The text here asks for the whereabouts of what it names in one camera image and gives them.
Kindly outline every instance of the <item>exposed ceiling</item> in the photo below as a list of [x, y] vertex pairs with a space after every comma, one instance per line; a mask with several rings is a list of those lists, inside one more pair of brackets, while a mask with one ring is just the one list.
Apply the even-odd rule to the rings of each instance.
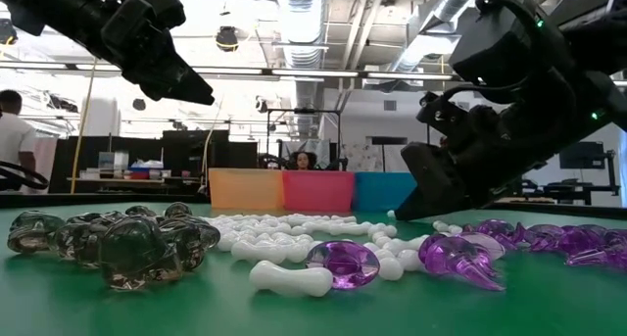
[[[365, 66], [388, 65], [399, 56], [408, 43], [407, 23], [417, 6], [430, 0], [380, 0], [380, 4], [368, 0], [362, 17], [362, 29], [367, 25], [367, 17], [374, 12], [371, 29], [367, 31], [365, 45], [355, 62], [358, 69]], [[271, 0], [181, 0], [185, 7], [187, 21], [183, 26], [172, 31], [177, 52], [191, 66], [222, 67], [269, 67], [284, 68], [285, 59], [281, 47], [281, 16], [275, 2]], [[323, 55], [322, 68], [338, 69], [342, 66], [347, 41], [350, 41], [351, 29], [355, 16], [358, 16], [360, 0], [326, 0], [323, 20]], [[6, 7], [0, 7], [0, 19], [10, 18]], [[237, 28], [240, 46], [236, 52], [224, 53], [216, 46], [216, 35], [223, 25]], [[19, 31], [19, 42], [3, 48], [1, 59], [7, 61], [63, 62], [91, 64], [93, 57], [82, 47], [68, 38], [46, 28], [40, 37], [34, 37]], [[450, 72], [443, 64], [444, 59], [423, 59], [419, 68], [426, 72]], [[81, 99], [86, 94], [88, 79], [79, 75], [50, 75], [49, 73], [13, 72], [0, 70], [3, 87], [21, 85], [32, 95], [33, 109], [36, 113], [36, 100], [39, 91], [50, 91], [75, 100], [80, 107]], [[163, 100], [149, 102], [138, 87], [126, 82], [121, 77], [103, 77], [95, 83], [94, 90], [110, 93], [121, 105], [123, 120], [141, 118], [205, 119], [213, 120], [249, 120], [253, 129], [239, 129], [242, 134], [251, 131], [264, 132], [261, 124], [265, 115], [255, 109], [260, 98], [267, 100], [271, 107], [285, 108], [294, 104], [294, 81], [250, 81], [250, 80], [215, 80], [209, 81], [215, 90], [217, 102], [212, 107], [200, 107], [187, 103]], [[325, 86], [336, 86], [326, 83]], [[425, 83], [425, 87], [441, 88], [442, 83]], [[138, 112], [132, 109], [131, 101], [135, 98], [147, 100], [147, 110]], [[40, 110], [39, 114], [49, 112]], [[126, 123], [122, 130], [146, 136], [158, 134], [161, 129], [170, 129], [171, 124], [139, 125], [140, 122]], [[293, 126], [284, 126], [277, 133], [294, 134]]]

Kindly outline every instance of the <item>green table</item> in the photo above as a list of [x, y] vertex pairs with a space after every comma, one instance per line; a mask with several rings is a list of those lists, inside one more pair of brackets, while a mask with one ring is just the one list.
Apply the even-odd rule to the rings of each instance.
[[[166, 204], [145, 204], [161, 211]], [[67, 217], [122, 211], [131, 204], [41, 208]], [[192, 205], [199, 216], [210, 206]], [[7, 232], [22, 210], [0, 210]], [[386, 221], [385, 215], [359, 215]], [[447, 223], [499, 217], [525, 225], [627, 222], [518, 212], [476, 211], [440, 217]], [[430, 233], [430, 224], [398, 222], [400, 238]], [[0, 335], [622, 335], [627, 275], [600, 267], [569, 267], [552, 254], [513, 252], [495, 263], [507, 290], [488, 292], [450, 278], [407, 273], [401, 281], [376, 279], [353, 292], [285, 298], [256, 293], [251, 265], [211, 252], [195, 273], [175, 285], [141, 293], [105, 288], [98, 271], [38, 254], [0, 248]]]

